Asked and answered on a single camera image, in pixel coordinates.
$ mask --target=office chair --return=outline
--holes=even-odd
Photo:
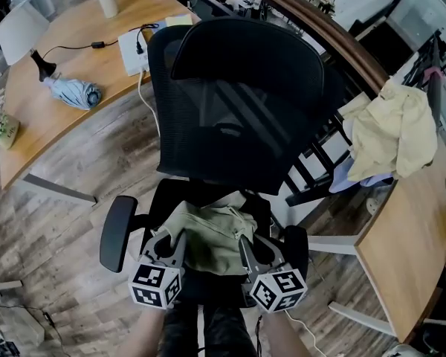
[[[162,173],[277,195],[343,104],[341,77],[307,42],[267,22],[164,28],[148,52]]]
[[[150,229],[159,228],[182,202],[202,208],[214,201],[234,192],[236,189],[223,185],[211,185],[202,181],[184,181],[164,179],[155,191],[148,214],[135,215],[137,199],[129,196],[118,196],[106,217],[100,243],[100,262],[113,272],[121,272],[127,242],[131,232],[145,228],[140,247],[152,238]],[[284,255],[286,262],[300,270],[306,278],[308,268],[307,233],[302,228],[289,226],[286,230],[285,242],[270,238],[271,208],[268,201],[261,197],[244,193],[246,203],[241,211],[253,216],[257,223],[256,234],[269,239]],[[271,261],[272,251],[254,238],[253,250],[261,263]],[[184,283],[178,299],[186,303],[218,304],[227,307],[246,308],[255,306],[256,302],[243,294],[241,284],[246,275],[219,276],[210,272],[192,270],[185,266]]]

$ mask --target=wooden floor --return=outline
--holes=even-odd
[[[4,85],[6,75],[0,79]],[[144,88],[153,104],[151,86]],[[159,143],[152,113],[137,93],[110,105],[66,135],[33,166],[31,172],[58,184],[91,193],[93,208],[47,199],[12,187],[0,188],[0,281],[22,280],[20,289],[5,292],[0,303],[21,303],[51,314],[71,356],[113,356],[115,348],[139,316],[127,288],[131,262],[113,274],[99,263],[99,241],[106,213],[115,196],[138,198],[138,213],[148,210],[163,176],[155,168]],[[356,234],[368,219],[364,199],[369,190],[350,191],[324,201],[302,223],[310,234]],[[368,315],[384,318],[380,303],[354,257],[311,253],[309,294],[292,311],[317,336],[328,357],[378,357],[395,343],[336,315],[327,304],[336,299]],[[63,356],[57,334],[41,313],[30,310],[46,329],[39,347],[17,334],[16,325],[0,309],[0,327],[23,356]],[[245,311],[254,338],[257,311]],[[294,324],[308,347],[311,336]],[[268,345],[262,329],[264,356]],[[310,348],[313,356],[318,356]]]

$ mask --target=power strip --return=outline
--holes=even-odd
[[[132,76],[140,73],[140,70],[149,70],[149,56],[147,54],[147,43],[142,33],[139,34],[139,43],[143,53],[137,54],[137,33],[139,29],[132,30],[119,36],[120,53],[124,61],[127,75]]]

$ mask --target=white cable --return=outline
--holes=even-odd
[[[309,328],[304,324],[304,322],[301,321],[301,320],[297,320],[297,319],[295,319],[295,318],[292,318],[292,316],[289,315],[289,312],[288,312],[287,310],[284,311],[284,312],[286,313],[287,316],[289,316],[289,318],[290,318],[292,321],[296,321],[297,323],[301,323],[301,324],[304,326],[304,328],[306,328],[306,331],[309,332],[309,333],[311,334],[311,336],[314,338],[314,348],[316,349],[316,351],[318,351],[322,356],[327,357],[326,354],[325,354],[322,350],[320,350],[320,349],[317,347],[317,345],[316,345],[316,341],[317,341],[317,340],[316,340],[316,338],[315,338],[315,336],[314,336],[314,333],[312,333],[312,332],[309,330]]]
[[[157,132],[158,137],[161,136],[161,131],[158,128],[158,120],[157,120],[157,114],[155,113],[154,109],[146,102],[146,100],[143,98],[142,93],[140,92],[140,87],[142,87],[142,77],[143,77],[143,68],[140,68],[140,76],[139,76],[139,86],[137,87],[137,91],[139,92],[139,97],[144,102],[144,104],[150,108],[150,111],[152,111],[152,114],[154,115],[155,124],[157,125]]]

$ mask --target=chair backrest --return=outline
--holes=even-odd
[[[334,114],[324,66],[295,34],[221,17],[158,31],[149,43],[161,172],[277,194]]]

